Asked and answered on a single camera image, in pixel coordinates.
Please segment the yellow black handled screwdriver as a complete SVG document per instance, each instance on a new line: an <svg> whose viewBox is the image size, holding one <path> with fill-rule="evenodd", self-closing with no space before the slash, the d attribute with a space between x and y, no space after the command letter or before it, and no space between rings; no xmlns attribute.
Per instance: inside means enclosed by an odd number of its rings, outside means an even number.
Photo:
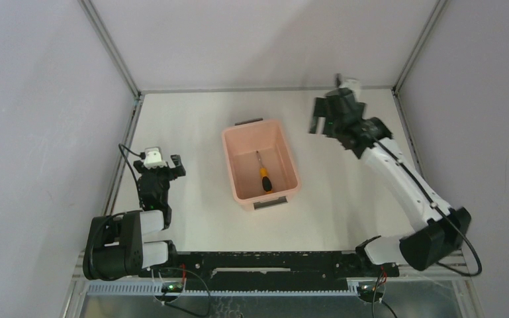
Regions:
<svg viewBox="0 0 509 318"><path fill-rule="evenodd" d="M260 155L258 150L256 150L255 154L256 154L256 157L257 157L257 160L258 160L258 163L259 163L259 174L260 174L260 177L261 177L262 188L263 188L265 193L272 193L273 192L273 185L272 185L271 180L269 178L269 174L267 172L267 169L263 165L263 162L262 162L262 159L261 159L261 155Z"/></svg>

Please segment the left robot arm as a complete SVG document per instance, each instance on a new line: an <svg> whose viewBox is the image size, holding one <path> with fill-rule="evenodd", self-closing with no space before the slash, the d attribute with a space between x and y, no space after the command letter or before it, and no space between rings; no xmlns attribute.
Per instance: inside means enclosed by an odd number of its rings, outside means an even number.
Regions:
<svg viewBox="0 0 509 318"><path fill-rule="evenodd" d="M173 167L149 156L135 161L134 168L140 174L137 186L141 208L92 219L83 255L83 274L88 280L137 276L146 268L175 260L176 249L171 240L144 239L171 224L170 183L186 174L180 155L171 155L171 160Z"/></svg>

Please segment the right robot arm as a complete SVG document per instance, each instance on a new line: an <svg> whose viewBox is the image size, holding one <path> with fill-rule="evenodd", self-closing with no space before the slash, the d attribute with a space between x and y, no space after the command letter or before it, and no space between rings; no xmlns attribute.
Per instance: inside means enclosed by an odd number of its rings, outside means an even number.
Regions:
<svg viewBox="0 0 509 318"><path fill-rule="evenodd" d="M379 176L402 207L412 232L402 236L375 236L356 248L368 264L407 264L424 271L466 245L482 272L477 251L467 238L471 215L442 199L411 167L392 132L377 117L364 118L366 104L355 93L338 87L314 100L309 132L337 140L345 150Z"/></svg>

